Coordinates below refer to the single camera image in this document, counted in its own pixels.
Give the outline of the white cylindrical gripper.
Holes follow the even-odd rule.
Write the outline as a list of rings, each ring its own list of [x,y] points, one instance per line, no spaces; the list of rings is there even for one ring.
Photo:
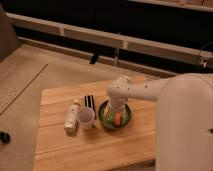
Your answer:
[[[126,102],[126,98],[110,98],[107,104],[107,114],[122,113]]]

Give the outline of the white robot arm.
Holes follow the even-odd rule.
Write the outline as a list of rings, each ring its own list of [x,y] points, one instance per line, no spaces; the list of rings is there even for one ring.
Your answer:
[[[156,171],[213,171],[213,73],[187,73],[134,84],[123,76],[107,87],[110,108],[128,98],[157,103]]]

